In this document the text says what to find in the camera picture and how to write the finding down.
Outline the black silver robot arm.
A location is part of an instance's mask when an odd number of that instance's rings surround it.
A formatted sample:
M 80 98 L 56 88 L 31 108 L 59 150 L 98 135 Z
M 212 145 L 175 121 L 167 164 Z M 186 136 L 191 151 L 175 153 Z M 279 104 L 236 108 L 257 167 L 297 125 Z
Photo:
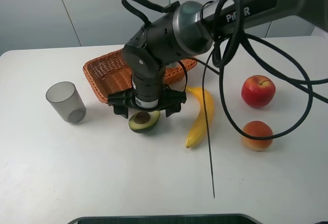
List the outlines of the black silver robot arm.
M 213 35 L 233 32 L 238 23 L 247 29 L 287 16 L 298 16 L 327 30 L 327 0 L 221 0 L 208 6 L 195 1 L 160 6 L 149 0 L 121 0 L 143 25 L 124 45 L 122 57 L 132 70 L 132 88 L 108 96 L 117 115 L 128 109 L 179 112 L 186 94 L 164 88 L 167 65 L 210 50 Z

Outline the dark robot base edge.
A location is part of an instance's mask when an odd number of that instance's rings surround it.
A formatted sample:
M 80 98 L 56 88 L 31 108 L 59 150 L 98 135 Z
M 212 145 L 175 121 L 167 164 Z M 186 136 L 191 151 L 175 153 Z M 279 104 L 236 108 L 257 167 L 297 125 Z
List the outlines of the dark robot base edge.
M 260 223 L 242 214 L 79 217 L 69 223 Z

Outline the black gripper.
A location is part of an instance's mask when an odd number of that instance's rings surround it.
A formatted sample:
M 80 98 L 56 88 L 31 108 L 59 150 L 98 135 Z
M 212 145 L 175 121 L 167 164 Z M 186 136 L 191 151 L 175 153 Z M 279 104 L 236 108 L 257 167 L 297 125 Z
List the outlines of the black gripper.
M 132 86 L 135 103 L 142 110 L 159 111 L 159 100 L 162 94 L 166 117 L 169 117 L 181 111 L 181 104 L 187 101 L 187 95 L 185 91 L 173 90 L 168 85 L 165 85 L 163 91 L 164 75 L 165 70 L 155 73 L 154 77 L 144 77 L 140 73 L 132 71 Z M 132 91 L 109 94 L 108 105 L 113 107 L 115 115 L 128 119 L 128 108 L 131 106 L 132 96 Z

